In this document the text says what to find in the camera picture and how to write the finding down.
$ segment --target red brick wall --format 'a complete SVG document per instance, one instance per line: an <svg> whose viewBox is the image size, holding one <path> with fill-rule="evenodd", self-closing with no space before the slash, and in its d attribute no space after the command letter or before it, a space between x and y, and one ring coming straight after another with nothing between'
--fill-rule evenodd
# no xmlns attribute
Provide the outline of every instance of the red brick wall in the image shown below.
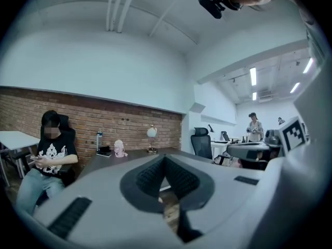
<svg viewBox="0 0 332 249"><path fill-rule="evenodd" d="M121 139L125 149L144 149L149 146L146 135L151 124L158 135L154 146L181 146L180 114L140 106L110 102L75 95L0 88L0 130L18 130L39 137L40 121L47 110L68 115L70 126L76 130L76 149L81 170L95 153L97 131L103 132L103 145L113 149Z"/></svg>

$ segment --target hand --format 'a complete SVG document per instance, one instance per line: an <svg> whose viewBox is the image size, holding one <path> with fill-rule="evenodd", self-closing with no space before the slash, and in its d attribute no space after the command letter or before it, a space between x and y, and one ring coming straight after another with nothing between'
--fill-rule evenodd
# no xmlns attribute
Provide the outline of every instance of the hand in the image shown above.
<svg viewBox="0 0 332 249"><path fill-rule="evenodd" d="M39 168L39 169L42 169L42 168L45 168L45 167L51 165L50 160L44 156L38 156L38 159L35 160L35 164L36 164L37 168Z"/></svg>

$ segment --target table lamp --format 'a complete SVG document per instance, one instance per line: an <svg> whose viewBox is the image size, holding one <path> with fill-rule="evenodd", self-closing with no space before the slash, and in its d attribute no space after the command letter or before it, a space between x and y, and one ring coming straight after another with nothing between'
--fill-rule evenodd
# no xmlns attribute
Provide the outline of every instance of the table lamp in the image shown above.
<svg viewBox="0 0 332 249"><path fill-rule="evenodd" d="M156 154L158 150L153 147L153 142L156 140L157 128L155 128L154 125L151 124L151 127L147 130L146 134L149 138L151 138L150 147L146 151L148 153Z"/></svg>

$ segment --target jeans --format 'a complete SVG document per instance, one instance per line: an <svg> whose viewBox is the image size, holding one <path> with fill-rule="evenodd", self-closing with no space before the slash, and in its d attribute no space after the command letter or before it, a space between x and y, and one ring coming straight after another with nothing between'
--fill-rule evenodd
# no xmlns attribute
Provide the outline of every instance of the jeans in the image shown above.
<svg viewBox="0 0 332 249"><path fill-rule="evenodd" d="M46 192L49 198L64 189L60 178L42 175L38 170L31 169L24 177L16 198L16 207L33 214L38 198Z"/></svg>

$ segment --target pipe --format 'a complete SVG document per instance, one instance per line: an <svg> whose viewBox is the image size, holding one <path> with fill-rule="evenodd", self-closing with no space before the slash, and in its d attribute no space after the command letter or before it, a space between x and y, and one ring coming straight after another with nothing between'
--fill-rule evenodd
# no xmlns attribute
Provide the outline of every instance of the pipe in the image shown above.
<svg viewBox="0 0 332 249"><path fill-rule="evenodd" d="M126 18L129 6L131 4L131 1L132 0L126 0L125 4L123 6L122 13L121 13L120 20L119 20L119 24L118 24L118 30L117 30L118 33L122 32L123 24L125 22L125 18Z"/></svg>
<svg viewBox="0 0 332 249"><path fill-rule="evenodd" d="M110 29L109 29L110 31L114 30L116 15L118 13L120 2L121 2L121 0L115 0L115 4L114 4L114 8L113 8L113 13L112 13L112 18L110 20Z"/></svg>
<svg viewBox="0 0 332 249"><path fill-rule="evenodd" d="M161 21L163 20L163 18L166 16L166 14L168 13L168 11L170 11L170 10L172 9L172 7L175 5L175 3L176 3L177 1L178 1L178 0L173 0L173 2L170 4L170 6L169 6L169 7L165 10L165 12L161 15L161 17L158 19L156 25L154 26L154 28L153 28L152 31L150 32L149 37L151 37L151 36L155 33L157 27L159 26L159 24L161 23Z"/></svg>
<svg viewBox="0 0 332 249"><path fill-rule="evenodd" d="M112 0L108 0L107 13L106 13L106 31L109 31L109 14L111 6L112 6Z"/></svg>

